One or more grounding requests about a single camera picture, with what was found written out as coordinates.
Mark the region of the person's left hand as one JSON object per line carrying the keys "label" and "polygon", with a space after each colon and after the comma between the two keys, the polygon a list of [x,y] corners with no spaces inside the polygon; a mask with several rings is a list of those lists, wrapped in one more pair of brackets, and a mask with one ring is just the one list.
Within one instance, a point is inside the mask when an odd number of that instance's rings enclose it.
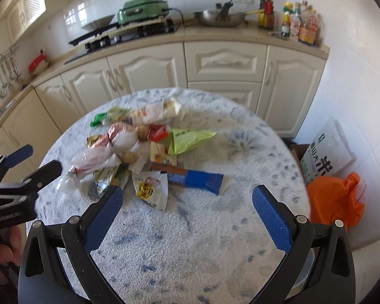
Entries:
{"label": "person's left hand", "polygon": [[[9,229],[9,245],[0,244],[0,265],[13,262],[19,266],[24,248],[23,232],[20,226]],[[0,284],[7,283],[7,277],[0,271]]]}

